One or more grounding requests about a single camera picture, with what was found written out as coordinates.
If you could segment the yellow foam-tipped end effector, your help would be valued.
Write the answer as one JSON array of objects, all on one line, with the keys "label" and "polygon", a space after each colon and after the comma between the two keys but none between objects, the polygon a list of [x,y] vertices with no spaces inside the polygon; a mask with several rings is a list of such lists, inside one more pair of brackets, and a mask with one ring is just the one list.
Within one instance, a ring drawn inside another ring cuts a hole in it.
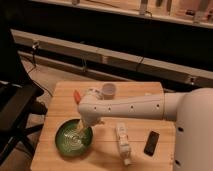
[{"label": "yellow foam-tipped end effector", "polygon": [[84,124],[81,121],[78,122],[77,130],[78,131],[84,130]]}]

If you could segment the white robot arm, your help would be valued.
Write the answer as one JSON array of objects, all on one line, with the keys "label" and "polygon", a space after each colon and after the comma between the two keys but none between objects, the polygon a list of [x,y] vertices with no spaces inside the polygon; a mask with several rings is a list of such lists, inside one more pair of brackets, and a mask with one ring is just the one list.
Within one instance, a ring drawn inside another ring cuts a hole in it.
[{"label": "white robot arm", "polygon": [[90,88],[78,105],[85,126],[102,117],[175,122],[173,171],[213,171],[213,88],[102,100]]}]

